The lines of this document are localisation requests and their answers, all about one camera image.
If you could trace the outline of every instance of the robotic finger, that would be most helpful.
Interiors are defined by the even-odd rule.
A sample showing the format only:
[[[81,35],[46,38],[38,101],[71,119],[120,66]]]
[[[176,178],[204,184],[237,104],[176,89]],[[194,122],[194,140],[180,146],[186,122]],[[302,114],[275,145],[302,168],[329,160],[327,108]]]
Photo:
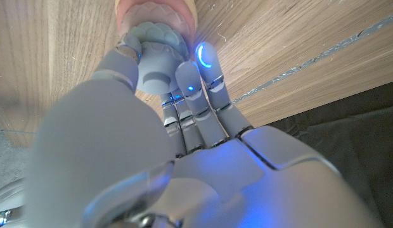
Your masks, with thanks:
[[[192,61],[180,64],[176,70],[176,80],[205,144],[212,148],[225,143],[228,136],[205,98],[198,68],[194,64]]]
[[[205,84],[210,105],[229,134],[230,138],[240,137],[244,132],[253,129],[250,122],[231,102],[219,59],[213,45],[201,43],[195,53],[200,74]]]
[[[186,147],[172,95],[171,93],[163,94],[160,98],[164,114],[164,127],[172,139],[176,158],[181,158],[186,155]]]
[[[180,128],[183,132],[187,155],[200,149],[205,149],[201,132],[195,124],[192,112],[187,103],[184,102],[184,95],[177,89],[172,92],[172,98],[176,105]]]

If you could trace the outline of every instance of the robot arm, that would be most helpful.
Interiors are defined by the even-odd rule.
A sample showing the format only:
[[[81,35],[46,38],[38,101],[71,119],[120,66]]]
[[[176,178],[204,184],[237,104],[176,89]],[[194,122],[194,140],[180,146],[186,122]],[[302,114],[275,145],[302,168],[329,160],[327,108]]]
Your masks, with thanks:
[[[134,96],[147,45],[125,36],[92,80],[49,112],[32,148],[23,225],[382,227],[319,153],[274,128],[252,128],[209,43],[196,49],[198,67],[183,61],[170,72],[178,89],[167,92],[164,77],[142,79],[143,87],[167,83],[161,124]],[[0,226],[20,227],[10,214],[18,211],[0,212]]]

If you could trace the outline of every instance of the wooden surface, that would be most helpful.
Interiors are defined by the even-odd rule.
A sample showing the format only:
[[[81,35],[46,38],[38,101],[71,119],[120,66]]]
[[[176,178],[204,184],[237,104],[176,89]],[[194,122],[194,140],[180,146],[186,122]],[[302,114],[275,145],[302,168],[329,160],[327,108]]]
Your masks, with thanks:
[[[217,48],[232,99],[393,15],[393,0],[196,0],[196,7],[196,42]],[[259,126],[392,81],[389,27],[370,36],[377,45],[364,38],[237,105]],[[0,127],[8,137],[28,146],[51,106],[89,78],[117,39],[113,0],[0,0]],[[136,95],[161,114],[159,98]]]
[[[393,82],[393,24],[240,101],[237,107],[258,127],[389,82]]]

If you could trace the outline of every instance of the dark fabric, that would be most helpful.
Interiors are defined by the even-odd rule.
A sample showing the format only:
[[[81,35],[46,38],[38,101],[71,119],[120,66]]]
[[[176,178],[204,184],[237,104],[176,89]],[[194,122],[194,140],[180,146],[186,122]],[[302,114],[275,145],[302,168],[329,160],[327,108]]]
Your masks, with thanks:
[[[393,228],[393,82],[269,125],[329,159]]]

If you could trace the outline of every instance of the blue led light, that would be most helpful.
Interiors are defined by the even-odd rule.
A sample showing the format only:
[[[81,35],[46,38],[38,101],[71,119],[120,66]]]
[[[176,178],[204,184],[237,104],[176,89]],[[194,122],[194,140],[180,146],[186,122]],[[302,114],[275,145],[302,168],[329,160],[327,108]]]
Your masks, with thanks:
[[[204,66],[206,68],[211,68],[212,65],[206,64],[202,61],[202,49],[203,49],[203,45],[201,44],[201,46],[199,46],[199,49],[198,49],[199,62],[202,64],[202,66]]]

